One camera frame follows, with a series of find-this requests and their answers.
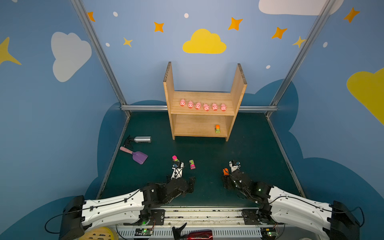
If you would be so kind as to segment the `pink striped toy truck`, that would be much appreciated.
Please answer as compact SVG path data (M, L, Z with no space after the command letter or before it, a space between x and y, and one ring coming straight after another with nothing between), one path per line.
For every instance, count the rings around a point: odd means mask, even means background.
M191 170L196 169L196 165L195 165L195 161L194 160L189 160L189 164L190 164L190 169Z

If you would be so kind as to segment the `pink toy pig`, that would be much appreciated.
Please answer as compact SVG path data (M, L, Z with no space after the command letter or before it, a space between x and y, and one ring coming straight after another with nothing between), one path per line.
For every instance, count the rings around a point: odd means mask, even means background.
M215 103L213 103L212 104L212 109L213 109L213 111L218 111L218 105L217 104L215 104Z
M204 104L203 105L203 108L206 112L208 112L210 110L210 106L208 104Z
M221 104L221 111L225 112L227 110L227 105L226 104Z
M180 100L180 106L181 107L184 107L186 105L186 101L185 101L185 99L181 99Z
M188 108L192 109L194 107L194 103L192 101L188 102Z
M196 104L195 104L195 109L196 110L199 110L201 108L201 103L200 102L197 102Z

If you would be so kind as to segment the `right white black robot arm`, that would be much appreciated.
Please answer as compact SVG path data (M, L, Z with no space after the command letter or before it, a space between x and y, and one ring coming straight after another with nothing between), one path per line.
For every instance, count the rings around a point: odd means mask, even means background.
M258 205L256 210L242 212L246 223L291 225L322 240L360 239L362 223L341 202L329 204L305 199L276 186L254 182L240 169L224 169L223 183L226 189L237 190Z

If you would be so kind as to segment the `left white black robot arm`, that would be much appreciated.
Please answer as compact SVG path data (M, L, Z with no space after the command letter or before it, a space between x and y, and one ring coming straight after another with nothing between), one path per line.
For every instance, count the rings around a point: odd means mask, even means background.
M131 193L101 200L74 197L64 208L60 240L74 240L100 227L127 223L141 225L150 220L152 210L194 191L196 178L172 179L148 184Z

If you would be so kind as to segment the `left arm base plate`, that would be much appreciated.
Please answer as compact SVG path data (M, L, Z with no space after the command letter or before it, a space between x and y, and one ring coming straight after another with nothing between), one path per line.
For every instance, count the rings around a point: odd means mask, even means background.
M142 210L140 211L139 219L133 223L123 222L124 226L163 226L165 221L165 210Z

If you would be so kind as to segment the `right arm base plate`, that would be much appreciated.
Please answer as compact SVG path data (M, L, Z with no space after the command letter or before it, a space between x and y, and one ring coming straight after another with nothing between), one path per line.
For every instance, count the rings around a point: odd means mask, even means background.
M243 209L242 217L245 225L275 225L282 224L272 218L270 209Z

